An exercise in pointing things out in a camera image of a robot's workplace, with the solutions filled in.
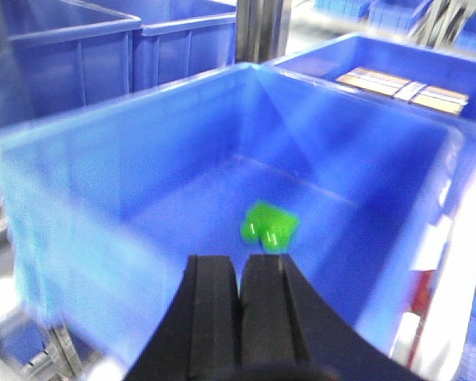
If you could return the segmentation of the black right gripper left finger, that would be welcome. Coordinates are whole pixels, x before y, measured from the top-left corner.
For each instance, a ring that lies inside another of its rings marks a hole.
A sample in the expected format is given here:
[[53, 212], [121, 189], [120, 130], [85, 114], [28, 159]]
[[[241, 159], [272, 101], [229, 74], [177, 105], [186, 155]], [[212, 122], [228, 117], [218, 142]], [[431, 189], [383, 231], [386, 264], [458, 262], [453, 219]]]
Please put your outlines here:
[[227, 256], [190, 256], [176, 295], [127, 380], [200, 380], [239, 360], [240, 304]]

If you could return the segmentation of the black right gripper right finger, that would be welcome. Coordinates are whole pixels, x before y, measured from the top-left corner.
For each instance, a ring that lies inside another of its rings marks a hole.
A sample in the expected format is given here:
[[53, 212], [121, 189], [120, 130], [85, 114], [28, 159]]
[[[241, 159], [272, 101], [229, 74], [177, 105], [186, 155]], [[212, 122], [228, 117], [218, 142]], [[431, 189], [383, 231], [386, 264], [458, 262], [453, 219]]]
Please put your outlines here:
[[252, 255], [241, 278], [241, 362], [327, 380], [416, 380], [313, 289], [287, 255]]

